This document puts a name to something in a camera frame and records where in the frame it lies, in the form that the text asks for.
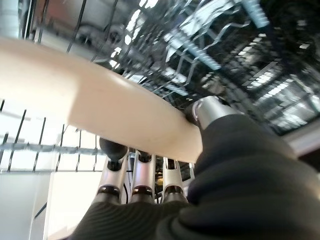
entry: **metal rack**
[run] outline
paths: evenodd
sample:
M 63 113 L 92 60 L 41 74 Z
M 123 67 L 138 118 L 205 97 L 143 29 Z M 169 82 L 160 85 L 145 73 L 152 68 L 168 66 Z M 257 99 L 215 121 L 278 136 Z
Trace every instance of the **metal rack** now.
M 279 51 L 275 42 L 286 37 L 283 27 L 273 29 L 275 41 L 266 34 L 269 21 L 259 2 L 250 2 L 252 11 L 241 0 L 31 0 L 22 35 L 122 74 L 182 111 L 202 97 L 220 96 L 283 135 L 319 116 L 320 75 L 301 56 Z M 302 70 L 290 72 L 288 66 Z M 28 112 L 17 118 L 17 129 L 24 128 Z M 41 171 L 80 172 L 82 158 L 92 163 L 83 171 L 102 169 L 97 136 L 86 147 L 87 133 L 73 129 L 76 140 L 66 143 L 67 126 L 61 123 L 58 139 L 44 143 L 47 125 L 42 117 L 34 142 L 22 142 L 19 130 L 0 132 L 0 159 L 10 152 L 7 167 L 0 163 L 2 172 L 14 171 L 21 150 L 35 154 L 31 172 L 39 170 L 43 152 L 53 156 L 54 165 Z M 65 156 L 75 157 L 68 170 L 60 168 Z

